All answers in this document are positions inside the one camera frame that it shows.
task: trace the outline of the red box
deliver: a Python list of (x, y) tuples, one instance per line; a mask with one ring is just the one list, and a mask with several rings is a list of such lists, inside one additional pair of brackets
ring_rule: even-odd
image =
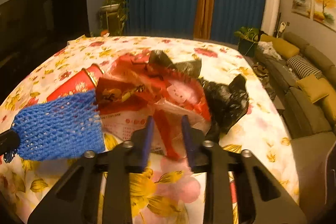
[(47, 97), (47, 102), (55, 100), (59, 97), (72, 95), (77, 92), (87, 92), (96, 88), (98, 79), (105, 72), (98, 64), (93, 63), (89, 68), (76, 73), (68, 81), (58, 87), (53, 93)]

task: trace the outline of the patterned cushion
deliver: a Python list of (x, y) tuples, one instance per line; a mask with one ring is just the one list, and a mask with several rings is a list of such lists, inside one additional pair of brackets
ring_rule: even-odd
[(323, 77), (322, 72), (318, 68), (300, 55), (292, 56), (287, 60), (286, 64), (288, 67), (293, 69), (300, 79), (311, 74), (314, 74), (317, 79)]

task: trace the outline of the plastic bag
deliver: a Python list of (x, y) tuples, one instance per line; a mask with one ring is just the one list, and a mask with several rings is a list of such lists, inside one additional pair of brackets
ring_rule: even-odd
[(207, 139), (219, 141), (219, 134), (227, 134), (230, 128), (242, 118), (249, 107), (246, 79), (237, 75), (229, 85), (199, 79), (208, 102), (212, 123)]
[[(210, 113), (203, 88), (196, 79), (150, 60), (151, 53), (120, 56), (109, 73), (98, 81), (96, 99), (102, 125), (123, 140), (155, 121), (152, 151), (172, 159), (185, 156), (181, 117), (206, 134)], [(165, 66), (172, 66), (166, 59)]]
[(199, 77), (202, 68), (201, 59), (173, 63), (169, 59), (169, 57), (161, 50), (151, 51), (148, 63), (157, 64), (165, 68), (175, 69), (196, 79)]

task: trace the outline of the table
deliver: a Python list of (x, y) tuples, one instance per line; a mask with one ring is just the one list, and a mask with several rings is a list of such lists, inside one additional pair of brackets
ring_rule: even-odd
[[(173, 62), (201, 58), (201, 76), (207, 80), (229, 84), (236, 75), (243, 74), (247, 79), (250, 107), (221, 139), (220, 145), (234, 152), (251, 150), (298, 201), (298, 176), (290, 139), (276, 108), (243, 56), (217, 44), (160, 37), (80, 37), (70, 41), (28, 75), (2, 103), (0, 132), (10, 128), (21, 108), (45, 102), (50, 93), (83, 67), (98, 63), (107, 71), (118, 56), (140, 53), (145, 48), (164, 50)], [(118, 142), (113, 135), (105, 135), (107, 148), (113, 148)], [(10, 164), (5, 164), (0, 157), (0, 191), (26, 223), (32, 210), (72, 162), (33, 162), (16, 155)], [(130, 179), (135, 224), (202, 223), (206, 176), (192, 174), (186, 160), (173, 162), (151, 154), (146, 172), (131, 174)], [(235, 197), (232, 199), (237, 220), (237, 203)]]

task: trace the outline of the television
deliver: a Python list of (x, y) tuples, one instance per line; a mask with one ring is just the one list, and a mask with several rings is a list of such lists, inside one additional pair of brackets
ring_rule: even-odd
[(9, 0), (0, 5), (0, 101), (31, 71), (90, 35), (86, 0)]

